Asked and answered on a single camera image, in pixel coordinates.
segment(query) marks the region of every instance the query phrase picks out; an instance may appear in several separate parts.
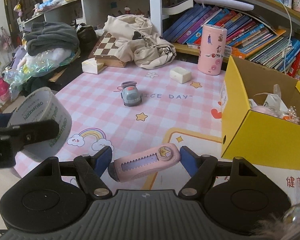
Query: gray toy car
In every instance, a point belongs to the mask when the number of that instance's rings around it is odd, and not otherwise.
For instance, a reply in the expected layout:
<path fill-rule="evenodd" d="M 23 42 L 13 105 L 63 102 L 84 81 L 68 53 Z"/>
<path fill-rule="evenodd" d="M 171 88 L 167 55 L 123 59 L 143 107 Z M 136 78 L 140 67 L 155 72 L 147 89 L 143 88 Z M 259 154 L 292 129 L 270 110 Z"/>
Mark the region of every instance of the gray toy car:
<path fill-rule="evenodd" d="M 136 87 L 135 81 L 127 81 L 121 84 L 121 98 L 125 106 L 136 106 L 142 102 L 140 93 Z"/>

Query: pink utility knife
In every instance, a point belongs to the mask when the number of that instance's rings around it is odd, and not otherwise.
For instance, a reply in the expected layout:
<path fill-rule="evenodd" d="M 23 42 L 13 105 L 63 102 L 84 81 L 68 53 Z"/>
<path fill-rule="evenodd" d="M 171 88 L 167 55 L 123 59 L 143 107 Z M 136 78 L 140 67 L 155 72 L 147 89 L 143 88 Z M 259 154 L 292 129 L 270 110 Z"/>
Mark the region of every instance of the pink utility knife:
<path fill-rule="evenodd" d="M 180 159 L 178 148 L 173 143 L 164 143 L 114 160 L 108 166 L 108 173 L 115 181 L 126 182 L 172 167 Z"/>

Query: white tablet lamp panel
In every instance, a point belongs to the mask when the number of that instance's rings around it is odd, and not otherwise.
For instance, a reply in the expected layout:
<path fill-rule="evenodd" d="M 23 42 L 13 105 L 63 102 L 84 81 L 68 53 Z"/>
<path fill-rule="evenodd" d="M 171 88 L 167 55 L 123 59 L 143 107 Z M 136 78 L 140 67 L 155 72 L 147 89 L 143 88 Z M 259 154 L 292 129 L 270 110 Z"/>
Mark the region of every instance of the white tablet lamp panel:
<path fill-rule="evenodd" d="M 217 6 L 228 7 L 231 9 L 237 9 L 241 11 L 252 11 L 254 9 L 253 4 L 239 2 L 235 0 L 194 0 L 196 3 L 213 4 Z"/>

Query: yellow cardboard box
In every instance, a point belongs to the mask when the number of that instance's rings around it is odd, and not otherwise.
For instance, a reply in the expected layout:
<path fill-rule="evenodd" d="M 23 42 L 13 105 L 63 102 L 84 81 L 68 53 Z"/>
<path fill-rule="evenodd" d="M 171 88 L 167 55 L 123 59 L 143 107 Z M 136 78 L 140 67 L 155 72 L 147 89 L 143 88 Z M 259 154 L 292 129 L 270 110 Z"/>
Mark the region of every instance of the yellow cardboard box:
<path fill-rule="evenodd" d="M 221 90 L 222 157 L 242 156 L 250 163 L 300 170 L 300 123 L 252 111 L 279 84 L 286 106 L 300 118 L 300 82 L 276 70 L 230 56 Z"/>

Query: beige cloth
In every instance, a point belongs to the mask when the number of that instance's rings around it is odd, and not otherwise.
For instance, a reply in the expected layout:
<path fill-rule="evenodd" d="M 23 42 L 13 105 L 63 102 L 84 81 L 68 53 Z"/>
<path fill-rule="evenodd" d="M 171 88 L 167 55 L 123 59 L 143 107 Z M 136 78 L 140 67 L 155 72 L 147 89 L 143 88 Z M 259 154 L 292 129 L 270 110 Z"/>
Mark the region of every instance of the beige cloth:
<path fill-rule="evenodd" d="M 119 48 L 115 56 L 123 62 L 133 61 L 139 67 L 154 69 L 172 62 L 174 46 L 154 32 L 149 19 L 139 15 L 108 16 L 104 31 L 110 32 Z"/>

